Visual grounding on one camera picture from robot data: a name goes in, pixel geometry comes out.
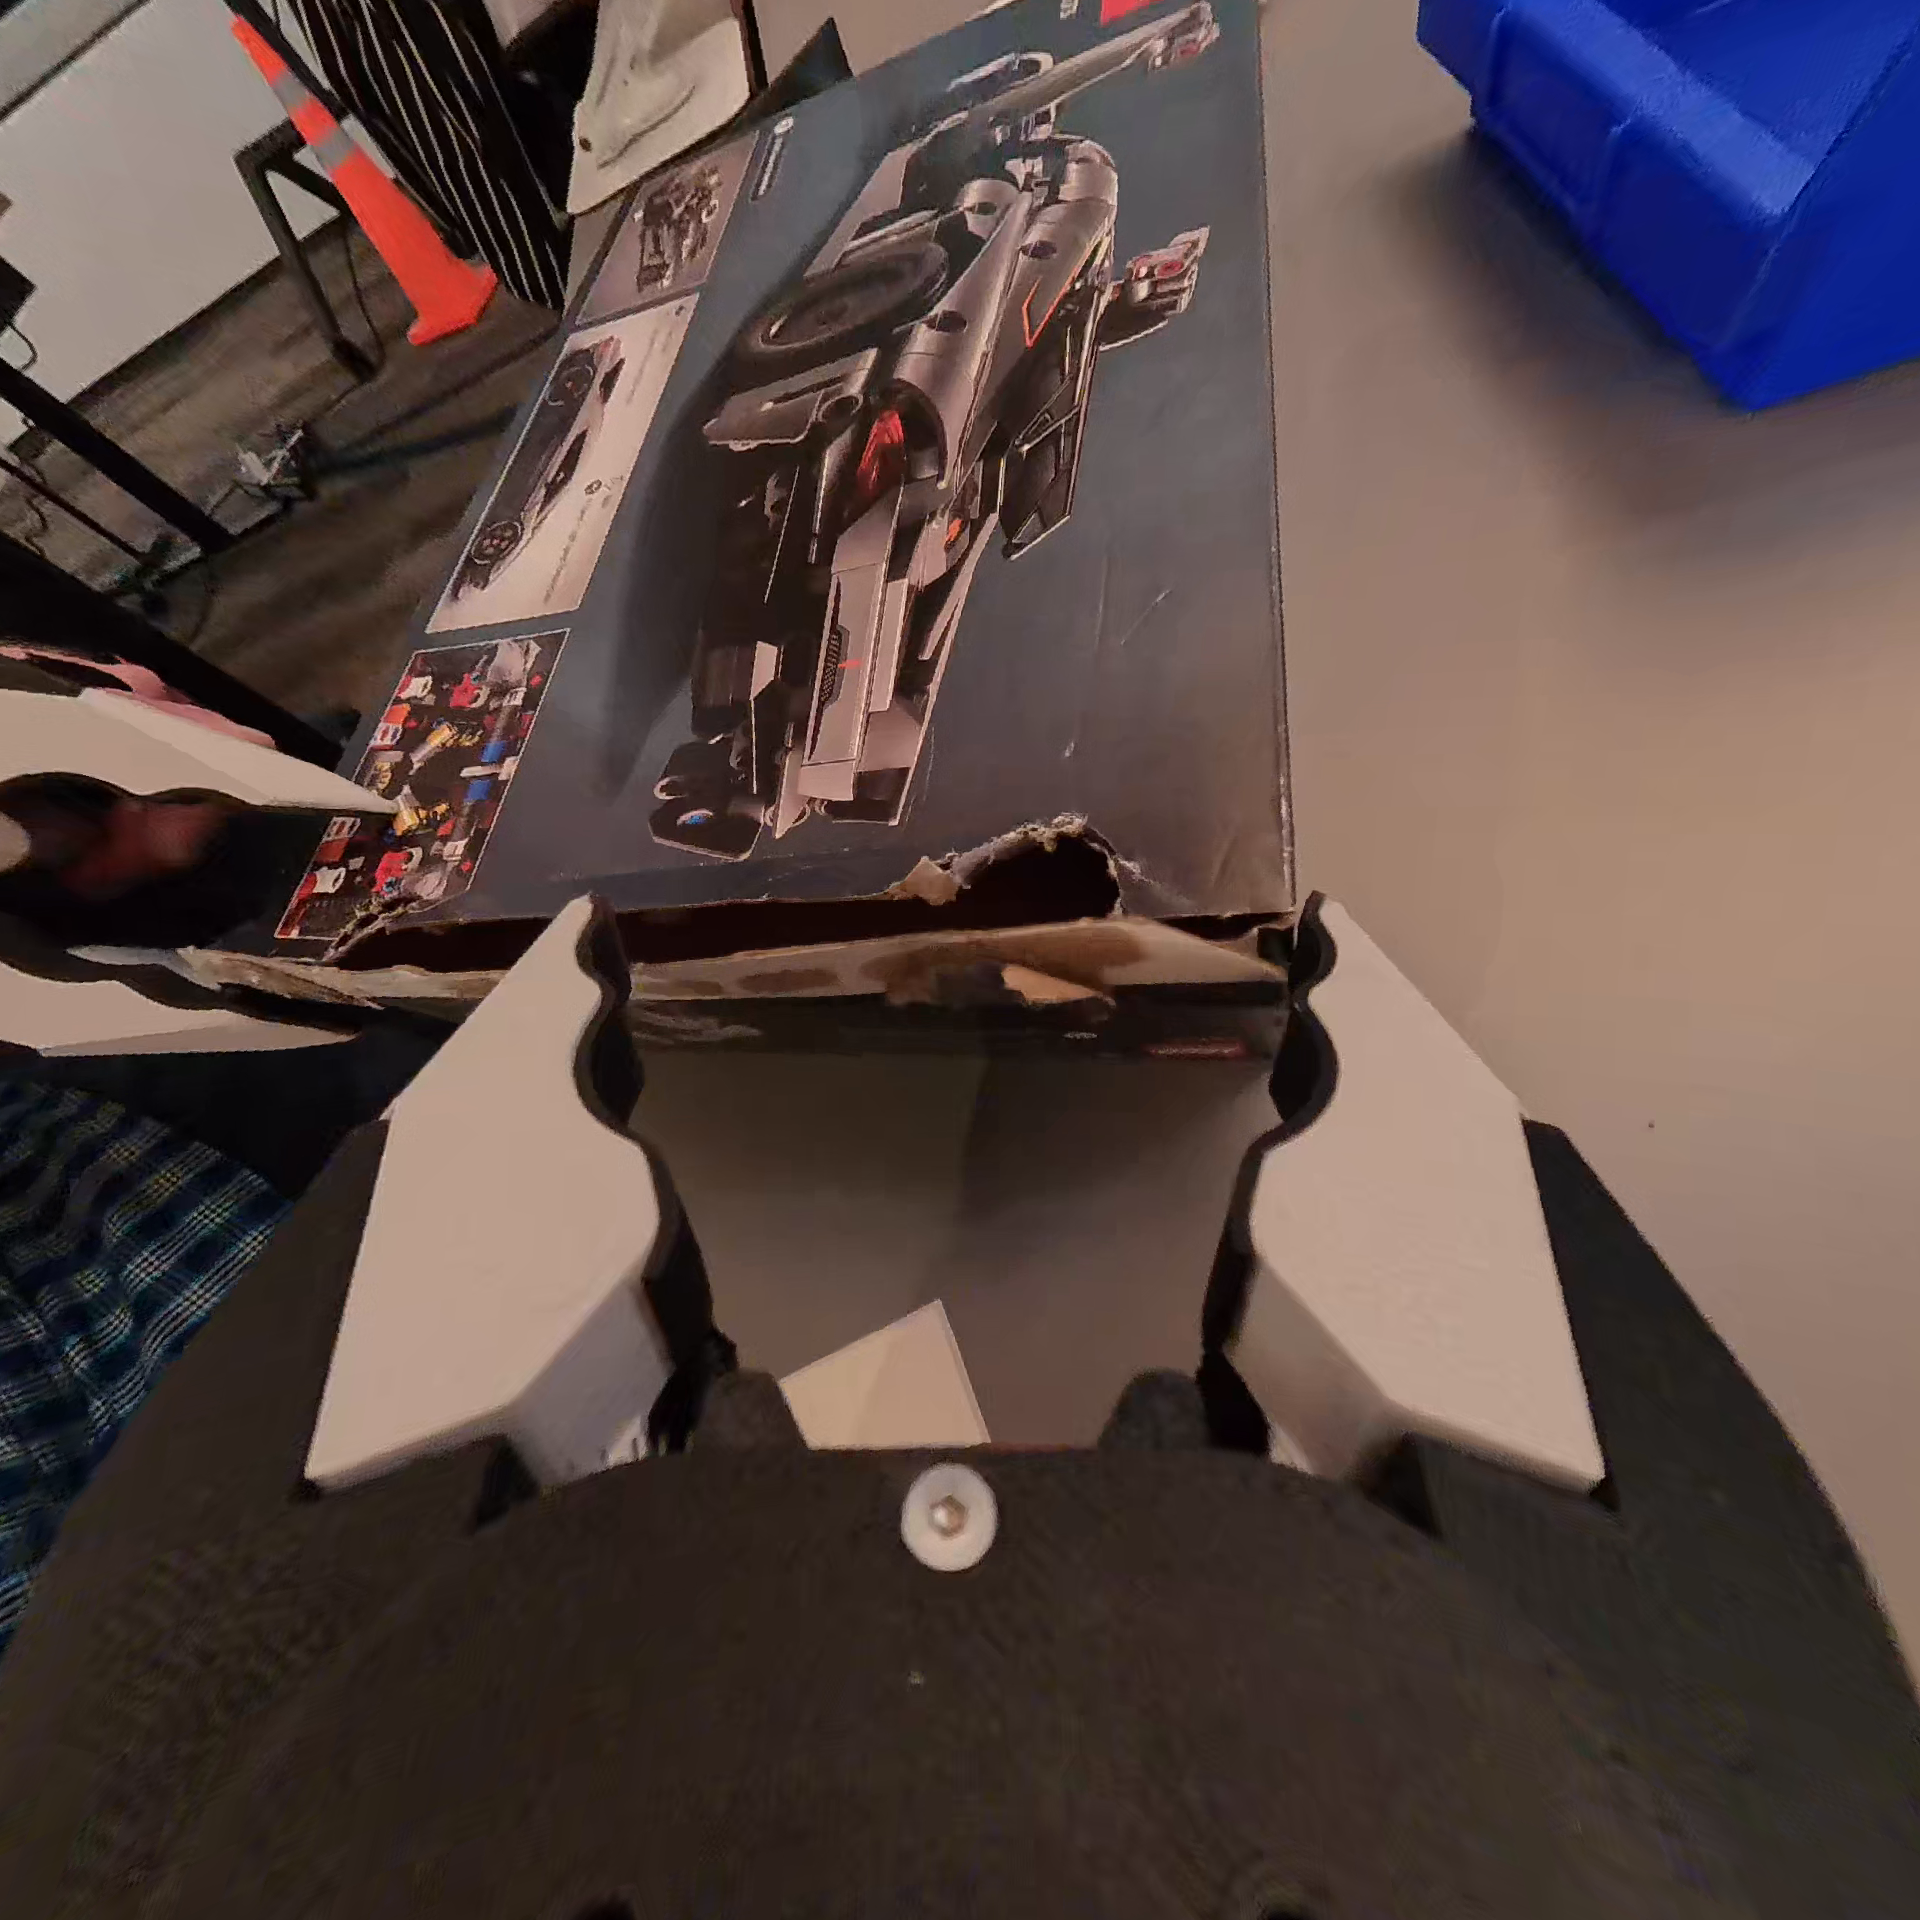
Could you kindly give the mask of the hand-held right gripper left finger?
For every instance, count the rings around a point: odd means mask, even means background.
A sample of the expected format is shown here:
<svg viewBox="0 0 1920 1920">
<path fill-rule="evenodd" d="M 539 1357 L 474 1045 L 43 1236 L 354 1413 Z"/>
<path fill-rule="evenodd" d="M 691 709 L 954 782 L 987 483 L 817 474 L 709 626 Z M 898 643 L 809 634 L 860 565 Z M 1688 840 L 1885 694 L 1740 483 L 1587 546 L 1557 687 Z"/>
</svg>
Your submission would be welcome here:
<svg viewBox="0 0 1920 1920">
<path fill-rule="evenodd" d="M 691 1441 L 731 1344 L 633 1136 L 633 966 L 573 898 L 387 1102 L 307 1483 L 509 1441 L 539 1489 Z"/>
</svg>

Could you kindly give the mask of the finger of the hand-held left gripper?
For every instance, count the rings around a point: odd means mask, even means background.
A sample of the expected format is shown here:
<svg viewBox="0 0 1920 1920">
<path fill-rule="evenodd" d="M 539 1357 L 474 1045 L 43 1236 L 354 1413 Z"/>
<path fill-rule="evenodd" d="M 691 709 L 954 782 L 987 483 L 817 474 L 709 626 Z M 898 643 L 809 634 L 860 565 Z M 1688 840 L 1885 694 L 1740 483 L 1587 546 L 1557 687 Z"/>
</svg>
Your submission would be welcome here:
<svg viewBox="0 0 1920 1920">
<path fill-rule="evenodd" d="M 43 782 L 43 774 L 100 782 L 121 800 L 228 800 L 258 811 L 324 811 L 324 823 L 400 811 L 387 800 L 324 769 L 284 755 L 267 745 L 220 738 L 177 709 L 121 701 L 111 687 L 83 687 L 83 694 L 5 687 L 0 694 L 0 782 Z"/>
<path fill-rule="evenodd" d="M 5 1053 L 287 1053 L 372 1026 L 372 997 L 192 948 L 0 948 Z"/>
</svg>

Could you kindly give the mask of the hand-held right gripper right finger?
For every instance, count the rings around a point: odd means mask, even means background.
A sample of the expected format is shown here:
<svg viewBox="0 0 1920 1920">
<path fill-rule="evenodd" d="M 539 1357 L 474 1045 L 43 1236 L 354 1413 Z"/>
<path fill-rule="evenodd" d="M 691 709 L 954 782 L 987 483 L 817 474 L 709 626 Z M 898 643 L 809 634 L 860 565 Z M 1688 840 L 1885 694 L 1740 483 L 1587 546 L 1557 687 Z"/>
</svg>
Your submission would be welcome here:
<svg viewBox="0 0 1920 1920">
<path fill-rule="evenodd" d="M 1398 1441 L 1597 1489 L 1597 1428 L 1523 1102 L 1310 898 L 1288 948 L 1274 1136 L 1234 1179 L 1204 1376 L 1278 1466 L 1365 1483 Z"/>
</svg>

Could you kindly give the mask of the dark lego set box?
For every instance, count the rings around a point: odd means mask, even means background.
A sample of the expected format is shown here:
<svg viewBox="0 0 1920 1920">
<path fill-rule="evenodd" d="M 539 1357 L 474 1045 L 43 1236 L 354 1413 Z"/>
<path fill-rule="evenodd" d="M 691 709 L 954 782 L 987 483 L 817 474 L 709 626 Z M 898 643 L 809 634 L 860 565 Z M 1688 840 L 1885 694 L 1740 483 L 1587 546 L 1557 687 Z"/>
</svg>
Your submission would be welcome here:
<svg viewBox="0 0 1920 1920">
<path fill-rule="evenodd" d="M 645 1045 L 1278 1027 L 1255 5 L 982 5 L 613 200 L 284 905 L 466 1016 L 594 898 Z"/>
</svg>

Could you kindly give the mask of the person's blue plaid shirt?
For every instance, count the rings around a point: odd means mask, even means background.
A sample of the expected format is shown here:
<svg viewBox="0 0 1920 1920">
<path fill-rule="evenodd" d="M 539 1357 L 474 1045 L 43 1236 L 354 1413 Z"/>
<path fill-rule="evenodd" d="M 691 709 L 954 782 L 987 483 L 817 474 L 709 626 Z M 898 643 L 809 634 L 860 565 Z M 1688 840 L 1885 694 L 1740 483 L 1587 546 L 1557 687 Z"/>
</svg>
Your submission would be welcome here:
<svg viewBox="0 0 1920 1920">
<path fill-rule="evenodd" d="M 258 1173 L 158 1118 L 0 1089 L 0 1640 L 72 1498 L 284 1218 Z"/>
</svg>

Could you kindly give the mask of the white paper sheet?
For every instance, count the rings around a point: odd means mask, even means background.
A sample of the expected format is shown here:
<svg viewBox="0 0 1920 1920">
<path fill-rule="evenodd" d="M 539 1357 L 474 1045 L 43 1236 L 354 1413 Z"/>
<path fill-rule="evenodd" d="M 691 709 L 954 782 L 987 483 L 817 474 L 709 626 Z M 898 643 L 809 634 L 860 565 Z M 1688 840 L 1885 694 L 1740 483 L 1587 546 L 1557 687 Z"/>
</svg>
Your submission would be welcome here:
<svg viewBox="0 0 1920 1920">
<path fill-rule="evenodd" d="M 982 1403 L 940 1305 L 924 1305 L 797 1376 L 781 1401 L 809 1453 L 982 1453 Z"/>
</svg>

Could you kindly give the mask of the orange traffic cone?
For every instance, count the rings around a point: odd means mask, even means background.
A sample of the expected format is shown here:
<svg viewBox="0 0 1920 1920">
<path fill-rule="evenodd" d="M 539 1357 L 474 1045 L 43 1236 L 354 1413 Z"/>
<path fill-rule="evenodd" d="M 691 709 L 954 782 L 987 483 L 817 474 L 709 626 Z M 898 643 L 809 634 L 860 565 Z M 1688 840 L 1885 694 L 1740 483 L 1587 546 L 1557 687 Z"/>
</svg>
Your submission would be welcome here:
<svg viewBox="0 0 1920 1920">
<path fill-rule="evenodd" d="M 354 112 L 324 101 L 324 89 L 307 73 L 307 53 L 284 37 L 267 5 L 228 0 L 228 16 L 230 16 L 230 50 L 258 65 L 284 120 L 294 128 L 294 141 L 314 152 L 314 164 L 324 172 L 324 190 L 345 195 L 387 281 L 405 290 L 411 308 L 405 345 L 448 345 L 474 327 L 498 295 L 498 275 L 448 247 L 431 210 L 369 153 L 369 141 L 345 128 Z"/>
</svg>

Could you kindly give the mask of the black white striped cloth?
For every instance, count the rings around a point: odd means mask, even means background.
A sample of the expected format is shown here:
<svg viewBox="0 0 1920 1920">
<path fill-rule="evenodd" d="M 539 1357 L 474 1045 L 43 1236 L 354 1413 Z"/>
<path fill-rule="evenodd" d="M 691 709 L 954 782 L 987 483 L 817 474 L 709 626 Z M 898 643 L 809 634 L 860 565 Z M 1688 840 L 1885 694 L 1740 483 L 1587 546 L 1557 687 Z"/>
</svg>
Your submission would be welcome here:
<svg viewBox="0 0 1920 1920">
<path fill-rule="evenodd" d="M 324 93 L 509 295 L 564 310 L 573 210 L 547 112 L 466 0 L 287 0 Z"/>
</svg>

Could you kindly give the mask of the blue plastic bin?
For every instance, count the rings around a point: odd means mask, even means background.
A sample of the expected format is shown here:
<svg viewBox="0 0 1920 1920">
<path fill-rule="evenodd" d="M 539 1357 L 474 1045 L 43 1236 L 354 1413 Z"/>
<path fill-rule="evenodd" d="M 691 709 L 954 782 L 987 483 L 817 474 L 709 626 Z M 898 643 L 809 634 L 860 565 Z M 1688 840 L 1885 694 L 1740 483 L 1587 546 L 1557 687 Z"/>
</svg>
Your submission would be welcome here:
<svg viewBox="0 0 1920 1920">
<path fill-rule="evenodd" d="M 1908 0 L 1423 0 L 1423 50 L 1719 400 L 1920 361 Z"/>
</svg>

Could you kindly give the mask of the black metal table frame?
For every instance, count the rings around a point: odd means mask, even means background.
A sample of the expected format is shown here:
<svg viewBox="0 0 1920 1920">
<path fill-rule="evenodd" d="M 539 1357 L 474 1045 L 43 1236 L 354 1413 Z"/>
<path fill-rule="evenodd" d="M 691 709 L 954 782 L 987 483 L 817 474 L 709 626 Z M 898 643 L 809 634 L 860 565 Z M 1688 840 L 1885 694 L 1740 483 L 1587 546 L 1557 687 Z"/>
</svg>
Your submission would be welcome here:
<svg viewBox="0 0 1920 1920">
<path fill-rule="evenodd" d="M 284 190 L 294 190 L 294 195 L 324 200 L 324 218 L 345 229 L 354 200 L 335 195 L 335 179 L 307 153 L 307 137 L 294 137 L 294 128 L 276 128 L 276 137 L 258 137 L 250 152 L 230 152 L 230 172 L 241 172 L 250 210 L 267 218 L 276 255 L 284 255 L 284 275 L 294 281 L 294 295 L 307 295 L 307 310 L 314 310 L 324 361 L 335 361 L 354 383 L 372 383 L 372 351 L 335 319 L 335 308 L 324 308 L 324 290 L 318 290 L 318 265 L 314 265 L 314 247 L 307 247 L 307 234 L 294 234 L 294 218 L 287 218 L 287 200 L 284 200 Z"/>
</svg>

